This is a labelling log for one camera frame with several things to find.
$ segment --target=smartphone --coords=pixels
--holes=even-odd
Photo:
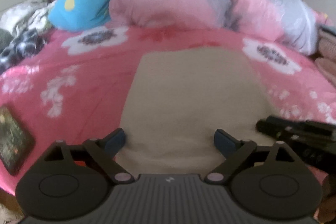
[[[16,175],[35,145],[6,106],[0,107],[0,160],[11,175]]]

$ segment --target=beige cloth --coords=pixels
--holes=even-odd
[[[319,51],[323,57],[336,62],[336,37],[328,32],[319,30]]]
[[[127,141],[117,162],[135,176],[204,176],[224,160],[213,145],[218,128],[272,145],[254,131],[274,113],[254,75],[244,56],[220,48],[145,55],[123,110]]]
[[[0,224],[17,224],[23,217],[0,204]]]
[[[324,77],[336,86],[336,63],[327,58],[318,58],[315,60],[315,64]]]

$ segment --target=bed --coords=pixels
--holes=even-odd
[[[256,37],[224,29],[180,31],[107,23],[77,33],[54,29],[46,38],[48,44],[38,55],[0,76],[0,105],[7,105],[36,139],[17,176],[0,164],[0,187],[11,194],[55,140],[77,144],[102,138],[120,126],[139,63],[151,52],[234,52],[248,62],[282,117],[336,123],[336,89],[314,63]]]

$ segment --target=black device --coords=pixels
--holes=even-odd
[[[1,106],[0,159],[11,175],[16,175],[34,145],[33,136],[19,125],[6,106]]]
[[[217,130],[214,145],[226,160],[204,180],[197,174],[135,179],[112,160],[125,142],[119,128],[82,145],[52,144],[16,187],[26,215],[21,223],[316,223],[321,186],[284,142],[258,146]]]
[[[269,116],[256,129],[286,142],[306,163],[329,175],[323,183],[323,200],[336,194],[336,126],[315,121],[295,122]],[[328,222],[336,224],[336,219]]]

